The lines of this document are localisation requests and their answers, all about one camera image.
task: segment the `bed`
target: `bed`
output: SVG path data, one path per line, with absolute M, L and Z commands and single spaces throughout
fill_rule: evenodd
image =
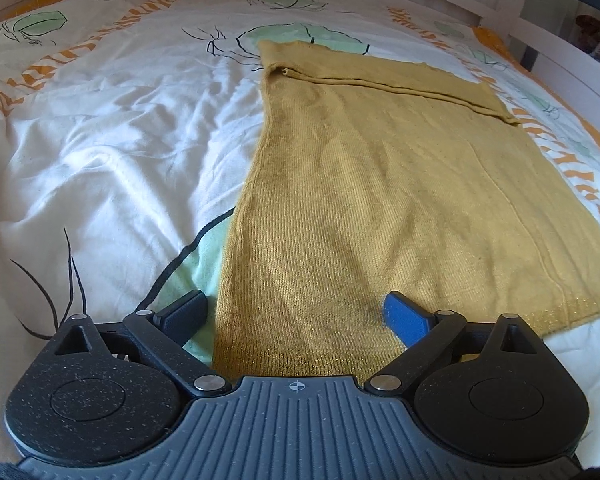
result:
M 4 399 L 69 315 L 217 296 L 264 122 L 258 40 L 497 86 L 600 227 L 600 65 L 519 18 L 523 3 L 0 0 L 0 460 L 16 460 Z M 498 35 L 541 53 L 536 74 Z M 578 457 L 600 465 L 600 317 L 573 325 L 546 342 L 590 403 Z M 210 319 L 186 348 L 209 363 L 214 337 Z

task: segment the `knit fabric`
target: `knit fabric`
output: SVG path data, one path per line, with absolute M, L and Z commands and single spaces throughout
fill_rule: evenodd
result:
M 600 228 L 486 84 L 259 47 L 266 123 L 225 249 L 219 373 L 364 380 L 404 350 L 391 290 L 540 335 L 600 314 Z

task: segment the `green leaf print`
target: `green leaf print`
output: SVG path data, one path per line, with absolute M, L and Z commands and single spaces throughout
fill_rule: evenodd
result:
M 255 27 L 238 36 L 238 45 L 247 52 L 256 56 L 256 47 L 260 40 L 271 40 L 276 43 L 289 41 L 305 41 L 327 46 L 332 50 L 366 54 L 369 50 L 368 43 L 363 43 L 357 38 L 352 38 L 344 32 L 329 30 L 321 25 L 309 23 L 287 23 L 285 25 L 263 25 Z
M 20 18 L 13 24 L 11 30 L 14 33 L 21 33 L 25 38 L 32 38 L 58 30 L 65 23 L 66 18 L 62 12 L 59 10 L 50 10 Z
M 445 36 L 451 38 L 464 38 L 464 34 L 459 30 L 455 30 L 451 25 L 447 25 L 444 22 L 433 22 L 437 29 L 442 32 Z
M 257 0 L 269 9 L 295 9 L 304 10 L 322 10 L 328 4 L 324 2 L 317 2 L 315 0 Z
M 497 58 L 493 57 L 491 54 L 488 54 L 483 50 L 474 49 L 472 47 L 469 47 L 469 50 L 471 51 L 472 56 L 474 56 L 475 59 L 477 59 L 481 63 L 484 63 L 485 65 L 489 65 L 492 68 L 496 68 L 497 70 L 501 71 L 507 69 L 507 65 L 501 63 Z
M 593 158 L 591 156 L 591 151 L 589 150 L 589 148 L 587 148 L 584 144 L 582 144 L 581 142 L 575 140 L 575 139 L 569 139 L 571 141 L 572 147 L 581 155 L 584 155 L 586 157 L 589 158 Z
M 540 108 L 545 114 L 547 114 L 552 119 L 557 119 L 560 116 L 560 109 L 553 106 L 551 102 L 547 99 L 541 98 L 528 89 L 516 84 L 514 82 L 510 83 L 525 99 L 528 99 L 533 104 L 535 104 L 538 108 Z

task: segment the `blue gripper pad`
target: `blue gripper pad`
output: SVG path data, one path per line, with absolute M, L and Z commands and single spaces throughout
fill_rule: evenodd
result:
M 382 316 L 386 325 L 408 348 L 426 336 L 436 324 L 436 317 L 410 301 L 400 292 L 384 298 Z
M 27 458 L 39 480 L 567 480 L 567 458 L 503 468 L 456 456 L 425 436 L 401 400 L 352 377 L 254 378 L 193 401 L 177 428 L 123 462 L 64 468 Z

